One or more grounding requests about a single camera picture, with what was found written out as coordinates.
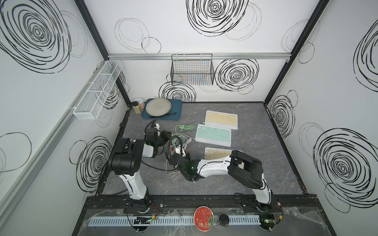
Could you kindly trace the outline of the green wireless keyboard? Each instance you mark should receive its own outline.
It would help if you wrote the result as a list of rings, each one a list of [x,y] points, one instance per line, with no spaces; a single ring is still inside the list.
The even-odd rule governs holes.
[[[231,130],[199,124],[195,140],[200,143],[231,147]]]

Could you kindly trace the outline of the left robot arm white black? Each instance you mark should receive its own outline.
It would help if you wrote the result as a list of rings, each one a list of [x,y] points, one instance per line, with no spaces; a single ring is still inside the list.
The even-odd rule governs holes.
[[[150,204],[150,194],[139,171],[142,159],[155,158],[172,134],[161,131],[156,121],[154,119],[146,125],[143,139],[120,138],[108,161],[110,169],[127,186],[131,203],[144,207]]]

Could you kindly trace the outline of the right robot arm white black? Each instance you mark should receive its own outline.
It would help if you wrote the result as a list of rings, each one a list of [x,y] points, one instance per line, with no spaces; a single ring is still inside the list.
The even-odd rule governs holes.
[[[167,142],[165,153],[168,163],[180,171],[189,182],[196,182],[210,176],[228,175],[243,186],[252,189],[258,204],[268,206],[272,202],[272,191],[268,187],[263,173],[262,162],[239,150],[214,160],[191,159],[185,154],[183,142],[179,136],[172,136]]]

